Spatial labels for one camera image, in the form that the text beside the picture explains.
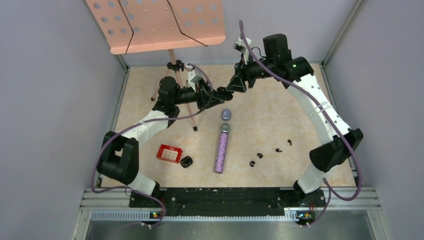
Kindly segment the purple earbud charging case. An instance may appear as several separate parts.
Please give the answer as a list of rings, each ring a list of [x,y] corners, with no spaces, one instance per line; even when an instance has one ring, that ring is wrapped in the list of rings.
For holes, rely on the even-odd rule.
[[[223,109],[221,112],[221,119],[223,121],[229,121],[232,118],[232,112],[230,109]]]

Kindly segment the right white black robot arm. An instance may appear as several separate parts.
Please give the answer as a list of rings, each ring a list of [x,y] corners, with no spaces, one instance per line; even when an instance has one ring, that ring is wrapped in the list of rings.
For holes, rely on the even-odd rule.
[[[310,63],[304,57],[293,58],[287,37],[278,33],[263,38],[265,56],[253,54],[251,40],[239,37],[233,48],[241,52],[234,75],[226,89],[244,93],[256,80],[273,77],[299,102],[312,122],[321,145],[309,152],[311,164],[294,183],[293,200],[307,206],[324,179],[348,158],[357,160],[355,150],[364,135],[351,128],[336,112],[321,90]]]

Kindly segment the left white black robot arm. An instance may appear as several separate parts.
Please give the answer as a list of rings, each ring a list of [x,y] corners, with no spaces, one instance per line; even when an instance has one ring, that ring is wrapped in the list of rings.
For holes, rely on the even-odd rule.
[[[110,131],[104,136],[95,170],[120,182],[122,189],[142,193],[141,200],[147,206],[156,206],[161,198],[158,191],[160,185],[140,171],[140,146],[179,119],[180,104],[198,103],[202,112],[232,98],[232,91],[223,86],[213,89],[203,78],[194,88],[182,88],[173,77],[163,77],[152,110],[134,125],[119,133]]]

